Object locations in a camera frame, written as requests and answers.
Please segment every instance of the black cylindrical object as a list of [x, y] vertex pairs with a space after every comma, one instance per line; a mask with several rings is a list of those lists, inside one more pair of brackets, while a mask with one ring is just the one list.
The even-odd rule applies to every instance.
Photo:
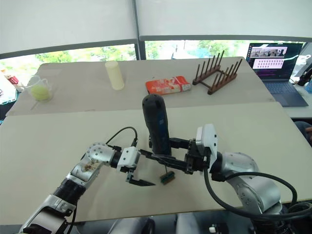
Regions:
[[153, 153], [171, 155], [164, 99], [158, 94], [150, 94], [143, 99], [142, 108], [145, 123], [150, 132]]
[[120, 156], [121, 156], [121, 152], [116, 151], [111, 161], [111, 167], [117, 168]]
[[61, 185], [54, 191], [53, 195], [76, 205], [79, 198], [86, 191], [86, 188], [73, 182], [72, 180], [65, 179]]

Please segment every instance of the wire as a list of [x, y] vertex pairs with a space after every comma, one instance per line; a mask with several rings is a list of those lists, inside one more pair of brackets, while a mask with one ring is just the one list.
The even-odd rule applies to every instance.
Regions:
[[293, 82], [293, 84], [296, 84], [296, 82], [292, 78], [289, 78], [289, 79]]
[[309, 202], [300, 202], [300, 203], [297, 203], [293, 206], [290, 206], [288, 208], [288, 212], [292, 213], [292, 212], [296, 212], [296, 211], [302, 211], [302, 210], [308, 209], [311, 206], [312, 206], [312, 204]]
[[114, 139], [120, 132], [122, 132], [123, 130], [126, 130], [126, 129], [132, 129], [135, 133], [135, 138], [133, 139], [133, 142], [131, 144], [131, 146], [136, 146], [137, 145], [137, 131], [134, 127], [125, 127], [125, 128], [122, 128], [120, 129], [118, 132], [116, 132], [107, 142], [106, 144], [108, 144], [112, 139]]
[[225, 180], [229, 180], [229, 179], [232, 179], [232, 178], [237, 177], [237, 176], [261, 176], [261, 177], [266, 177], [269, 179], [276, 180], [277, 182], [280, 182], [281, 184], [285, 185], [287, 188], [289, 188], [291, 190], [292, 202], [291, 202], [290, 206], [293, 206], [297, 203], [298, 195], [297, 195], [296, 189], [290, 183], [288, 183], [287, 181], [285, 181], [281, 178], [278, 178], [278, 177], [270, 175], [270, 174], [261, 173], [261, 172], [240, 172], [240, 173], [235, 173], [233, 175], [226, 177]]
[[76, 228], [76, 232], [77, 232], [78, 234], [81, 234], [81, 233], [79, 232], [79, 230], [78, 230], [78, 227], [75, 226], [75, 228]]
[[76, 208], [75, 208], [74, 213], [73, 213], [72, 223], [70, 224], [70, 227], [69, 227], [69, 229], [67, 231], [67, 234], [69, 234], [72, 231], [72, 229], [73, 229], [74, 222], [75, 222], [75, 219], [76, 219], [76, 214], [77, 214], [77, 204], [76, 204]]
[[210, 181], [209, 181], [209, 176], [208, 176], [208, 168], [204, 169], [204, 178], [205, 178], [205, 184], [207, 187], [207, 190], [209, 192], [209, 194], [211, 195], [211, 197], [220, 205], [222, 206], [224, 209], [243, 216], [243, 217], [247, 217], [253, 220], [260, 220], [260, 221], [282, 221], [282, 220], [293, 220], [293, 219], [300, 219], [300, 218], [304, 218], [306, 216], [309, 216], [312, 214], [312, 205], [303, 210], [303, 211], [298, 211], [298, 212], [294, 212], [294, 213], [289, 213], [289, 214], [253, 214], [238, 208], [235, 208], [229, 204], [227, 204], [226, 202], [222, 201], [213, 191]]

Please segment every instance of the wooden peg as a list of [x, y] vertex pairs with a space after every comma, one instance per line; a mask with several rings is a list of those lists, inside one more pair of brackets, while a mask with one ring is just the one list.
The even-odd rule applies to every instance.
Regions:
[[217, 74], [217, 75], [215, 76], [215, 78], [214, 78], [214, 82], [213, 82], [213, 85], [212, 85], [212, 89], [215, 87], [216, 79], [218, 79], [218, 74]]
[[225, 70], [225, 73], [224, 73], [224, 76], [223, 76], [224, 81], [226, 81], [228, 79], [228, 75], [227, 75], [228, 69], [229, 68], [227, 67], [227, 69]]
[[237, 71], [238, 71], [238, 68], [239, 68], [239, 66], [240, 66], [240, 64], [242, 63], [242, 58], [240, 59], [240, 61], [239, 61], [239, 64], [238, 64], [238, 66], [237, 66], [237, 68], [236, 68], [236, 70], [235, 70], [235, 72], [234, 72], [234, 74], [236, 74], [237, 73]]
[[206, 67], [206, 71], [205, 71], [205, 74], [207, 74], [207, 70], [208, 70], [208, 67], [209, 67], [209, 63], [210, 63], [210, 59], [208, 59], [208, 62], [207, 62], [207, 67]]
[[214, 58], [213, 58], [213, 62], [211, 63], [210, 71], [211, 71], [211, 69], [213, 67], [214, 60], [215, 60], [215, 55], [214, 55]]
[[203, 63], [203, 67], [201, 68], [201, 73], [200, 73], [200, 76], [202, 76], [202, 75], [203, 75], [204, 67], [205, 67], [205, 61], [204, 61], [204, 63]]
[[236, 63], [235, 63], [235, 66], [234, 66], [234, 68], [233, 68], [233, 71], [232, 71], [231, 76], [232, 76], [232, 75], [234, 75], [234, 71], [236, 70], [236, 66], [237, 66], [237, 64], [238, 64], [238, 62], [236, 62]]
[[220, 53], [219, 53], [218, 56], [216, 57], [216, 61], [215, 61], [215, 64], [214, 64], [214, 68], [216, 67], [216, 63], [218, 62], [219, 56], [220, 56]]
[[224, 54], [224, 51], [222, 51], [221, 58], [220, 58], [220, 61], [219, 61], [218, 66], [219, 66], [219, 65], [220, 65], [220, 63], [221, 63], [221, 60], [222, 60], [223, 54]]
[[231, 65], [231, 68], [230, 68], [230, 70], [229, 70], [229, 73], [228, 73], [228, 77], [227, 77], [227, 79], [229, 79], [230, 78], [230, 73], [231, 73], [231, 70], [233, 69], [233, 64]]
[[217, 81], [217, 83], [216, 83], [216, 87], [219, 85], [219, 82], [220, 82], [220, 79], [221, 79], [221, 76], [222, 76], [222, 74], [220, 74], [220, 76], [219, 76], [219, 79], [218, 79], [218, 81]]
[[196, 72], [195, 80], [197, 80], [197, 75], [198, 75], [199, 67], [200, 67], [200, 64], [199, 64], [198, 67], [197, 67], [197, 72]]

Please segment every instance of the plastic measuring cup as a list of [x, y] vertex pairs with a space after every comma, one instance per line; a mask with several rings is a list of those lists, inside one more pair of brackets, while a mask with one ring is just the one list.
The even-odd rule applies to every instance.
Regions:
[[40, 76], [32, 76], [25, 89], [37, 101], [48, 101], [52, 98], [52, 87], [47, 79], [41, 79]]

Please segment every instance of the white table surface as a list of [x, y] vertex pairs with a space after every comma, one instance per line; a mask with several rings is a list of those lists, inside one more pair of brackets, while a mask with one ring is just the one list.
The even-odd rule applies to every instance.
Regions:
[[[167, 108], [170, 137], [191, 139], [198, 126], [215, 125], [219, 151], [252, 156], [262, 172], [279, 176], [311, 199], [312, 148], [277, 102]], [[134, 126], [138, 148], [148, 149], [142, 110], [9, 116], [0, 126], [0, 224], [21, 224], [60, 185], [87, 147], [106, 141], [124, 126]], [[131, 131], [112, 144], [127, 147]], [[184, 159], [185, 150], [173, 150]], [[138, 178], [156, 186], [137, 187], [126, 174], [103, 167], [78, 203], [77, 221], [220, 209], [208, 194], [203, 176], [176, 172], [163, 186], [164, 166], [141, 157]], [[281, 200], [291, 193], [281, 185]], [[213, 182], [221, 199], [241, 206], [227, 183]]]
[[[264, 84], [243, 57], [223, 58], [221, 68], [243, 59], [237, 78], [212, 95], [202, 84], [191, 91], [164, 96], [167, 107], [236, 104], [274, 101]], [[30, 115], [80, 111], [108, 111], [140, 109], [148, 94], [145, 82], [155, 78], [184, 76], [192, 83], [197, 65], [207, 59], [141, 60], [119, 62], [125, 88], [115, 91], [110, 85], [105, 62], [74, 62], [43, 64], [37, 74], [48, 79], [54, 97], [47, 103], [38, 103], [24, 92], [7, 115]], [[207, 79], [211, 83], [212, 75]]]
[[285, 111], [291, 118], [312, 118], [312, 94], [309, 94], [304, 87], [294, 86], [303, 99], [308, 103], [305, 107], [284, 107]]

